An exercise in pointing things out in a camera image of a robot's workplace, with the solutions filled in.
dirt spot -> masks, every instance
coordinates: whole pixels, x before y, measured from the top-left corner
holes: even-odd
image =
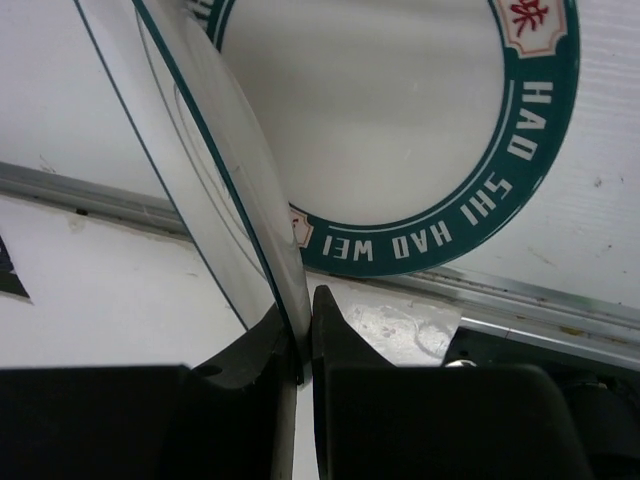
[[[71,233],[80,233],[87,226],[87,219],[79,215],[71,215],[67,218]]]
[[[574,337],[582,337],[585,335],[583,330],[579,330],[577,328],[560,327],[560,331],[568,335],[573,335]]]
[[[47,173],[56,173],[56,169],[53,168],[53,166],[51,166],[51,164],[49,162],[47,162],[47,159],[44,158],[42,155],[39,155],[40,160],[42,160],[42,165],[40,165],[40,170],[42,170],[43,172],[47,172]]]
[[[529,253],[531,255],[533,255],[534,257],[536,257],[538,260],[540,260],[542,263],[546,264],[546,265],[551,265],[554,268],[558,268],[556,266],[555,263],[551,262],[549,259],[547,259],[545,256],[543,256],[542,254],[536,252],[533,248],[531,247],[527,247],[527,250],[529,251]]]

red chinese character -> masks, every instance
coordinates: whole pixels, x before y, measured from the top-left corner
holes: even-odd
[[[540,0],[518,0],[519,4],[511,5],[511,11],[517,13],[519,17],[512,20],[518,28],[518,38],[527,25],[531,26],[534,32],[538,25],[544,24],[544,17],[549,13],[549,7],[540,8]]]

circular plate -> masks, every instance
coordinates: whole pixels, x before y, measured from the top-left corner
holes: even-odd
[[[308,364],[311,309],[287,201],[240,88],[181,0],[77,0],[167,195],[245,327],[274,297]]]
[[[533,195],[578,82],[573,0],[210,0],[190,8],[278,163],[306,265],[448,262]]]

black plastic part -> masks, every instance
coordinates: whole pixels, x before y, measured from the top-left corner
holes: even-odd
[[[531,363],[560,387],[592,468],[602,479],[640,479],[640,372],[461,328],[445,362]]]
[[[0,478],[291,478],[291,357],[273,308],[194,371],[0,371]]]
[[[0,237],[0,293],[29,298],[29,294],[14,271],[9,251]]]
[[[327,287],[313,309],[321,478],[593,478],[542,370],[396,368],[349,327]]]

teal rim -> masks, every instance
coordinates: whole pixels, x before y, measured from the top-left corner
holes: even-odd
[[[234,3],[214,0],[208,13],[199,14],[221,51]],[[488,0],[488,5],[502,42],[504,89],[494,133],[474,170],[433,207],[382,225],[331,222],[291,205],[304,229],[298,239],[305,265],[354,277],[436,267],[484,243],[535,193],[558,154],[573,111],[580,64],[577,6],[575,0]],[[525,16],[530,7],[539,8],[539,15],[549,8],[558,14],[561,28],[550,37],[548,50],[527,52],[514,38],[517,30],[544,20]]]

